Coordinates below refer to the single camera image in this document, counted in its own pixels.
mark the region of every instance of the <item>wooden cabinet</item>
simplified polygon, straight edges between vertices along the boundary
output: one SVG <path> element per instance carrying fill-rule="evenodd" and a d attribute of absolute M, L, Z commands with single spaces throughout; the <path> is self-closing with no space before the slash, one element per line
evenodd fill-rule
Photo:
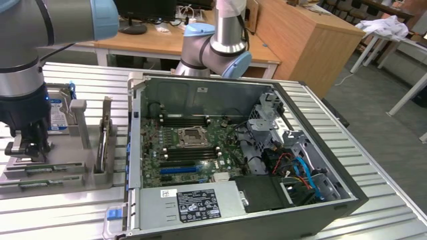
<path fill-rule="evenodd" d="M 323 98 L 364 32 L 335 15 L 293 7 L 285 0 L 257 2 L 256 35 L 281 61 L 273 79 L 305 82 Z"/>

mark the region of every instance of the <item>metal slotted table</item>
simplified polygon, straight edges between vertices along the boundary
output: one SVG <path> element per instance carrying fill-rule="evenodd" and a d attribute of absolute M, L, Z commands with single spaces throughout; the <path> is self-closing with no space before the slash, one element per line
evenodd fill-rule
<path fill-rule="evenodd" d="M 124 198 L 128 134 L 126 80 L 130 71 L 137 69 L 64 63 L 48 63 L 44 66 L 44 77 L 48 83 L 72 81 L 76 84 L 76 97 L 86 100 L 88 125 L 97 125 L 100 121 L 104 96 L 113 99 L 112 122 L 118 126 L 113 187 L 105 190 L 0 200 L 0 239 L 102 239 L 105 210 L 109 206 L 122 203 Z M 280 84 L 369 198 L 351 216 L 337 219 L 317 235 L 304 239 L 427 239 L 424 213 L 335 119 L 312 91 L 297 82 L 280 81 Z M 284 116 L 297 129 L 291 113 L 284 113 Z M 9 129 L 1 123 L 0 173 L 9 159 L 2 150 L 10 139 Z"/>

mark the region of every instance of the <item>robotic arm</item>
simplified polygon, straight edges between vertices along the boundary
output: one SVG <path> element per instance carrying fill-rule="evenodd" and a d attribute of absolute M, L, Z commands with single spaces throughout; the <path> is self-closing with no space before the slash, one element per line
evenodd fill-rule
<path fill-rule="evenodd" d="M 46 160 L 50 102 L 38 47 L 117 34 L 113 0 L 0 0 L 0 122 L 14 142 L 5 154 Z"/>
<path fill-rule="evenodd" d="M 186 25 L 176 75 L 209 77 L 212 70 L 222 78 L 241 77 L 252 60 L 248 34 L 242 39 L 245 6 L 246 0 L 216 0 L 216 27 L 205 23 Z"/>

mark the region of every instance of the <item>gray floor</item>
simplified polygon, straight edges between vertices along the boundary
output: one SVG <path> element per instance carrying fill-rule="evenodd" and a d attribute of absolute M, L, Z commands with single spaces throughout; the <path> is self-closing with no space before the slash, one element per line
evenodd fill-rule
<path fill-rule="evenodd" d="M 50 50 L 41 50 L 41 55 Z M 349 61 L 336 83 L 349 75 L 357 55 Z M 93 53 L 65 51 L 49 58 L 58 63 L 96 65 Z M 158 69 L 158 60 L 148 59 L 146 68 Z M 408 91 L 372 65 L 361 67 L 340 86 L 333 86 L 325 99 L 349 122 L 348 130 L 375 160 L 427 213 L 427 144 L 419 137 L 427 132 L 427 109 L 412 102 L 395 117 L 385 112 Z"/>

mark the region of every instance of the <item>green circuit board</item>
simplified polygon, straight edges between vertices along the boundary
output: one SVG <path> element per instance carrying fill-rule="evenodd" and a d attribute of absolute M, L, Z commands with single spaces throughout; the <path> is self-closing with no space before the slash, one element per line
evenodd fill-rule
<path fill-rule="evenodd" d="M 180 143 L 178 129 L 184 127 L 162 127 L 157 119 L 141 119 L 141 178 L 144 188 L 156 188 L 161 186 L 173 186 L 180 184 L 208 183 L 212 180 L 213 173 L 228 172 L 230 177 L 241 176 L 241 168 L 236 160 L 242 162 L 242 152 L 234 141 L 225 143 L 226 133 L 233 125 L 221 125 L 220 117 L 210 117 L 210 124 L 202 127 L 208 147 L 218 147 L 221 156 L 212 159 L 194 160 L 197 172 L 160 174 L 160 163 L 165 162 L 162 149 L 178 149 Z"/>

